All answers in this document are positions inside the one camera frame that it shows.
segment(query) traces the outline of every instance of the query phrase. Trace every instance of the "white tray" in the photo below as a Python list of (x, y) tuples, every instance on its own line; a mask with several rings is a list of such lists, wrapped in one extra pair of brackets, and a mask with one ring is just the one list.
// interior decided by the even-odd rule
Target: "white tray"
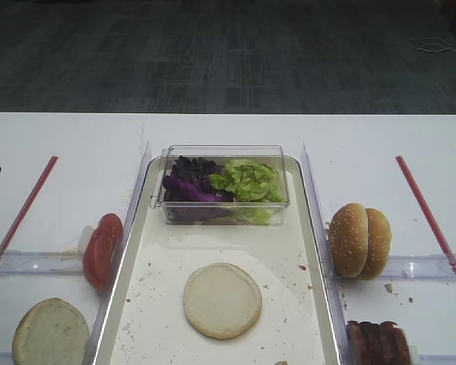
[[(301, 169), (285, 159), (291, 205), (279, 227), (165, 224), (150, 208), (162, 173), (152, 161), (95, 363), (337, 363)], [(182, 309), (188, 276), (221, 261), (246, 270), (263, 298), (255, 326), (225, 341), (200, 335)]]

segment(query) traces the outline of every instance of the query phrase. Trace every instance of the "white countertop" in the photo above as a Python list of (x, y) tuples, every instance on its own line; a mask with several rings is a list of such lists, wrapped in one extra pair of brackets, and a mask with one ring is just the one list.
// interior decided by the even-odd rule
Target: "white countertop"
[(0, 242), (52, 155), (58, 163), (9, 249), (70, 249), (104, 213), (124, 217), (147, 141), (154, 157), (171, 144), (280, 144), (297, 160), (304, 143), (328, 221), (360, 202), (387, 214), (392, 255), (442, 253), (401, 154), (456, 252), (456, 116), (0, 113)]

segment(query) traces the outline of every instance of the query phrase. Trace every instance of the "tomato slice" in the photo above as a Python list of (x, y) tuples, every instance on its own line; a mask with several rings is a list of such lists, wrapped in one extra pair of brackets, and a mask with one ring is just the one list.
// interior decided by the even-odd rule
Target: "tomato slice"
[(105, 293), (112, 280), (112, 257), (122, 236), (120, 218), (107, 214), (101, 218), (88, 243), (83, 259), (84, 276), (99, 293)]

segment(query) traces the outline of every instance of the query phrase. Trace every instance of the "red straw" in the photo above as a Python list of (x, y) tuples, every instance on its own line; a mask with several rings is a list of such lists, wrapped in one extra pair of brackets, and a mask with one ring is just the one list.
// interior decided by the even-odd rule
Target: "red straw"
[(46, 165), (46, 168), (44, 169), (43, 173), (40, 175), (40, 178), (37, 180), (36, 185), (33, 187), (32, 192), (30, 192), (29, 197), (24, 203), (24, 206), (22, 206), (21, 211), (19, 211), (17, 217), (15, 218), (14, 223), (11, 225), (10, 229), (8, 230), (7, 234), (5, 235), (5, 238), (2, 241), (2, 244), (0, 245), (0, 258), (3, 255), (3, 252), (7, 249), (8, 245), (10, 244), (10, 241), (12, 241), (12, 237), (15, 235), (15, 232), (17, 232), (18, 226), (21, 224), (21, 221), (24, 219), (25, 214), (29, 211), (30, 206), (32, 205), (34, 199), (36, 198), (37, 194), (39, 194), (39, 191), (43, 187), (44, 183), (46, 182), (47, 178), (49, 177), (49, 174), (52, 171), (52, 168), (55, 165), (55, 162), (58, 160), (57, 156), (52, 156), (49, 162)]
[[(432, 212), (429, 209), (429, 206), (427, 205), (423, 194), (420, 192), (419, 186), (417, 186), (416, 180), (413, 179), (412, 173), (410, 173), (409, 167), (407, 167), (407, 164), (405, 163), (404, 158), (402, 156), (397, 156), (396, 159), (397, 159), (398, 166), (401, 167), (402, 173), (404, 173), (405, 179), (409, 183), (409, 186), (412, 189), (414, 196), (416, 197), (417, 201), (419, 202), (420, 208), (423, 210), (423, 213), (426, 216), (429, 226), (431, 226), (432, 232), (434, 233), (435, 238), (438, 240), (443, 253), (446, 255), (452, 255), (453, 252), (451, 251), (451, 247), (449, 247), (448, 241), (446, 241), (446, 238), (444, 237), (444, 234), (442, 234), (442, 231), (439, 228), (438, 223), (435, 221), (435, 218), (432, 215)], [(451, 267), (453, 268), (454, 273), (456, 274), (456, 264), (453, 262), (450, 262), (450, 264), (451, 264)]]

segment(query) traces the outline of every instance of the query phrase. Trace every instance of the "gray carpet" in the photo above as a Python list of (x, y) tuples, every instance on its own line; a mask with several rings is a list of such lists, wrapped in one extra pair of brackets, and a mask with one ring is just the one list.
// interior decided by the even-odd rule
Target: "gray carpet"
[(456, 113), (431, 0), (0, 0), (0, 111)]

